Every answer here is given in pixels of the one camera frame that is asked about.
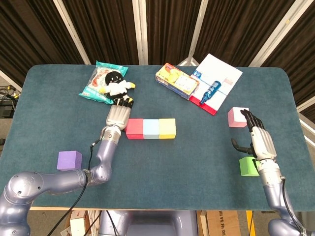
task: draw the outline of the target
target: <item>foam block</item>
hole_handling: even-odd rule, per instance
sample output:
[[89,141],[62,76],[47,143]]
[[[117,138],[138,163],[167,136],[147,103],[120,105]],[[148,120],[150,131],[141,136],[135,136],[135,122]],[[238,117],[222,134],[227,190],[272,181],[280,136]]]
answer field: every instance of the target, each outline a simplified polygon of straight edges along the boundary
[[126,135],[129,139],[143,139],[143,119],[129,119]]
[[232,107],[228,112],[228,126],[229,127],[240,127],[243,128],[247,125],[245,116],[242,115],[241,110],[248,110],[247,107]]
[[176,136],[175,119],[159,119],[159,138],[174,139]]
[[143,138],[159,139],[159,121],[158,119],[143,120]]
[[252,156],[240,159],[241,176],[259,176],[252,160],[255,160]]
[[58,155],[57,170],[68,171],[81,169],[82,154],[78,151],[60,151]]

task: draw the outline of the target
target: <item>table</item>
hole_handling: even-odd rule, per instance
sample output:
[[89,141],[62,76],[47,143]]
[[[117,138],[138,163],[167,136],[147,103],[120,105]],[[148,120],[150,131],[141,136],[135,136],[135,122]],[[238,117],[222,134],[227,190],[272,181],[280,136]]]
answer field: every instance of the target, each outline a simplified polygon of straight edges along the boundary
[[[27,74],[0,160],[0,187],[21,171],[55,173],[59,151],[77,150],[87,167],[89,146],[110,109],[78,96],[93,65],[37,65]],[[249,107],[271,133],[295,210],[315,210],[315,175],[287,75],[279,68],[240,67],[243,75],[212,116],[155,81],[161,66],[129,66],[136,89],[132,118],[175,118],[174,140],[122,135],[112,179],[88,187],[77,207],[112,209],[268,210],[258,177],[241,177],[233,137],[251,142],[247,128],[229,128],[231,107]],[[179,67],[191,74],[195,67]],[[96,158],[92,166],[97,165]],[[79,191],[43,194],[35,207],[69,207]]]

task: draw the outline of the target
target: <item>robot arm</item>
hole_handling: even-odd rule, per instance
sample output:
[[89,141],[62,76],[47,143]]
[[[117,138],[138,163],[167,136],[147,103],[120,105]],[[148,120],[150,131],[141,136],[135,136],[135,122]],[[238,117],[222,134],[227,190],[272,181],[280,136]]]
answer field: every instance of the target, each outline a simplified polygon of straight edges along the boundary
[[241,152],[252,154],[260,164],[257,166],[269,207],[277,212],[281,219],[269,222],[271,236],[315,236],[307,231],[294,215],[292,204],[284,187],[285,177],[276,163],[276,150],[270,134],[265,130],[260,119],[251,112],[242,110],[247,120],[252,143],[250,148],[240,147],[232,139],[233,146]]
[[22,172],[14,175],[0,196],[0,235],[29,236],[27,214],[33,201],[40,194],[62,194],[107,182],[111,175],[111,163],[121,130],[126,127],[130,107],[112,105],[106,124],[101,132],[97,158],[99,164],[89,170],[71,170],[56,174]]

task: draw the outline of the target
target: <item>cracker box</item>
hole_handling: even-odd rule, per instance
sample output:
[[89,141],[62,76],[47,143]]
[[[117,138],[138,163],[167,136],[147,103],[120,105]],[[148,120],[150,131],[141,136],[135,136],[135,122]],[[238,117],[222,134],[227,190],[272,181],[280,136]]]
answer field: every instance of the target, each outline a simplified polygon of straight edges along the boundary
[[169,63],[166,63],[156,73],[156,81],[187,100],[199,86],[198,80],[191,78]]

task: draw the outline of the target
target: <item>yellow cube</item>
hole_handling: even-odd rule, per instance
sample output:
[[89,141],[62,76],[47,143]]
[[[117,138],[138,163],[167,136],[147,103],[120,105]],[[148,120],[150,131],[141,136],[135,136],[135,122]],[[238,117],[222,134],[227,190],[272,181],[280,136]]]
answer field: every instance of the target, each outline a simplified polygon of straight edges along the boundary
[[174,139],[176,136],[175,119],[159,119],[159,139]]

